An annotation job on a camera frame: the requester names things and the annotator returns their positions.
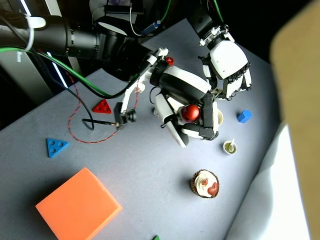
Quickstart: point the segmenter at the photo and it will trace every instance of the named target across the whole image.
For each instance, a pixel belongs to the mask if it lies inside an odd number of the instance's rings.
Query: gray table
[[[186,20],[152,38],[145,46],[167,46],[175,65],[203,77],[198,37]],[[55,239],[35,205],[83,167],[88,167],[123,206],[96,239],[161,240],[223,239],[279,126],[275,83],[268,63],[245,50],[252,62],[253,88],[233,101],[219,101],[224,123],[214,141],[190,139],[180,148],[149,103],[150,85],[140,96],[138,120],[101,144],[75,141],[68,133],[69,115],[77,100],[67,92],[53,97],[0,132],[0,239]],[[107,92],[125,83],[103,70],[88,77]],[[82,85],[79,92],[89,107],[99,98]],[[118,99],[108,101],[111,107]],[[253,117],[245,124],[236,115],[249,109]],[[112,115],[93,114],[111,120]],[[74,133],[85,140],[100,140],[114,131],[111,126],[84,127],[81,109],[72,122]],[[64,140],[69,147],[48,158],[46,138]],[[226,155],[222,144],[235,138],[236,155]],[[200,169],[214,172],[220,181],[214,199],[196,196],[189,179]]]

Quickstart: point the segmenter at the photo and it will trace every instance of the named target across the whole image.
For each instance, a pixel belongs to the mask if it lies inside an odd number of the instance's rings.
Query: white cloth
[[[279,127],[225,239],[310,239],[287,125]]]

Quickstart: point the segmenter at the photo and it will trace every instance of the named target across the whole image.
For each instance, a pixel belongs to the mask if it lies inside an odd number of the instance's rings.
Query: orange block
[[[59,240],[92,239],[122,210],[86,167],[35,207]]]

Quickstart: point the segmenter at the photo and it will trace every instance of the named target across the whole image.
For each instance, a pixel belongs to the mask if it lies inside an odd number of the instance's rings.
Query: blue cube
[[[239,123],[244,124],[252,117],[252,113],[249,110],[244,110],[241,114],[237,116]]]

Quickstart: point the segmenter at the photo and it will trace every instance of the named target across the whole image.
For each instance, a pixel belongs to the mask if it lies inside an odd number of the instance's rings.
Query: cupcake frosting
[[[200,196],[211,198],[218,192],[217,178],[209,171],[202,170],[194,180],[194,185]]]

